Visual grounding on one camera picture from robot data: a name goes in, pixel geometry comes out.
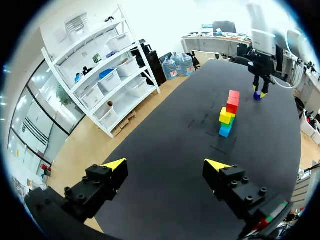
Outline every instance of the red block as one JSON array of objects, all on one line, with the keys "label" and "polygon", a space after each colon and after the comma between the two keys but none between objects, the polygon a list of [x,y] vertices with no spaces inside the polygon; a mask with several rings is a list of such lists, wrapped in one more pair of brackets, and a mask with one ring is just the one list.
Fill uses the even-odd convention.
[{"label": "red block", "polygon": [[226,103],[226,111],[231,114],[237,114],[240,100],[235,97],[229,96],[228,102]]},{"label": "red block", "polygon": [[230,90],[229,91],[229,97],[240,99],[240,92]]}]

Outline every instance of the cardboard box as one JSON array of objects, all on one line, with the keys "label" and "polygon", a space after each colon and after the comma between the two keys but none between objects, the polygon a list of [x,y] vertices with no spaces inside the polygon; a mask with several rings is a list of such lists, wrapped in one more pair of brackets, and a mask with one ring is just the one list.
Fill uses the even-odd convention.
[{"label": "cardboard box", "polygon": [[112,135],[113,136],[117,136],[120,132],[122,131],[121,127],[119,125],[117,125],[112,131]]},{"label": "cardboard box", "polygon": [[133,118],[135,115],[136,115],[136,110],[132,110],[127,116],[126,116],[126,119],[131,119]]},{"label": "cardboard box", "polygon": [[124,129],[125,126],[127,126],[129,123],[130,123],[130,121],[125,118],[119,123],[119,126],[120,126],[120,128]]}]

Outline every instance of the cyan block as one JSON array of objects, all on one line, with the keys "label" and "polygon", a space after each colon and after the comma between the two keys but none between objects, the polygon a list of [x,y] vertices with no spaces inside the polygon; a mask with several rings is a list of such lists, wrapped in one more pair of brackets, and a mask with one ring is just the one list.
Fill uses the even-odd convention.
[{"label": "cyan block", "polygon": [[232,127],[229,127],[229,128],[224,127],[224,126],[220,127],[219,135],[227,138],[229,136],[231,128]]}]

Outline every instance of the shelf rack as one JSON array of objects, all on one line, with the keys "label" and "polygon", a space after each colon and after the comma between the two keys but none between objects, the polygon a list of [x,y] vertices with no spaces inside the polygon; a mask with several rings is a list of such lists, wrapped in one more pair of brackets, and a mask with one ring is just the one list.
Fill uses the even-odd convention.
[{"label": "shelf rack", "polygon": [[[121,18],[116,19],[114,16],[116,13],[121,13]],[[60,85],[63,87],[63,89],[66,91],[66,93],[70,96],[70,98],[74,101],[74,103],[100,128],[102,129],[109,137],[114,138],[114,135],[111,133],[111,131],[135,108],[137,107],[144,99],[146,99],[150,94],[152,94],[155,90],[157,90],[158,93],[160,93],[159,86],[157,84],[157,81],[155,79],[155,76],[150,68],[150,65],[148,63],[148,60],[146,58],[146,55],[139,43],[139,40],[136,38],[136,35],[134,33],[134,30],[128,20],[128,17],[122,7],[121,4],[117,5],[117,9],[112,14],[114,17],[114,20],[112,22],[107,22],[103,27],[100,27],[92,32],[89,33],[89,35],[81,38],[77,42],[73,43],[71,46],[69,46],[66,50],[64,50],[57,58],[53,59],[53,57],[48,53],[47,49],[44,47],[41,51],[44,56],[44,59],[48,63],[52,73],[60,83]],[[61,71],[61,66],[64,64],[64,62],[74,57],[74,54],[80,50],[81,48],[85,47],[88,43],[94,41],[96,38],[101,37],[102,35],[108,34],[109,32],[113,31],[116,35],[120,35],[122,33],[118,33],[116,27],[122,24],[122,33],[124,33],[125,30],[125,24],[127,25],[129,32],[131,33],[134,44],[126,47],[125,49],[121,50],[120,52],[116,53],[115,55],[100,61],[99,64],[93,68],[88,74],[83,76],[78,83],[76,83],[73,87],[68,87],[66,84],[67,79],[65,75]],[[76,95],[76,91],[80,86],[87,83],[89,79],[92,79],[95,74],[100,71],[103,67],[107,66],[109,63],[111,63],[113,60],[116,60],[117,58],[121,57],[124,54],[131,54],[131,50],[133,48],[137,48],[141,54],[141,57],[143,59],[144,65],[139,68],[138,71],[133,73],[129,77],[121,77],[121,83],[116,86],[111,92],[108,92],[103,99],[98,102],[93,109],[89,109],[85,104],[82,103],[82,101],[78,98]],[[135,97],[129,94],[121,93],[118,97],[114,100],[114,110],[118,115],[117,121],[110,126],[109,128],[106,128],[103,124],[101,124],[98,120],[98,118],[95,116],[95,113],[104,106],[108,102],[109,99],[115,96],[126,84],[128,84],[131,80],[133,80],[135,77],[139,76],[141,73],[144,73],[154,84],[148,85],[148,91],[142,96],[142,97]]]}]

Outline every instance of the desk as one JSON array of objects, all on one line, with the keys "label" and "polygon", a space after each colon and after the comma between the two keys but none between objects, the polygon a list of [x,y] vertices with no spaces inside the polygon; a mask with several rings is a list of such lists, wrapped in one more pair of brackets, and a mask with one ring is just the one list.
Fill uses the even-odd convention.
[{"label": "desk", "polygon": [[312,116],[316,117],[320,111],[320,82],[318,78],[310,71],[306,72],[304,76],[303,89],[300,95],[300,99],[304,104],[304,108],[308,112],[314,111]]},{"label": "desk", "polygon": [[[104,233],[123,240],[237,239],[246,224],[202,177],[205,158],[238,164],[257,186],[291,199],[301,157],[295,100],[272,85],[255,101],[253,78],[243,65],[209,61],[122,142],[105,162],[127,158],[129,175],[95,216]],[[240,105],[223,138],[219,114],[229,90],[240,91]]]},{"label": "desk", "polygon": [[250,41],[244,39],[234,39],[230,36],[184,36],[181,44],[185,53],[191,50],[202,52],[217,52],[231,57],[238,55],[238,44],[249,47]]}]

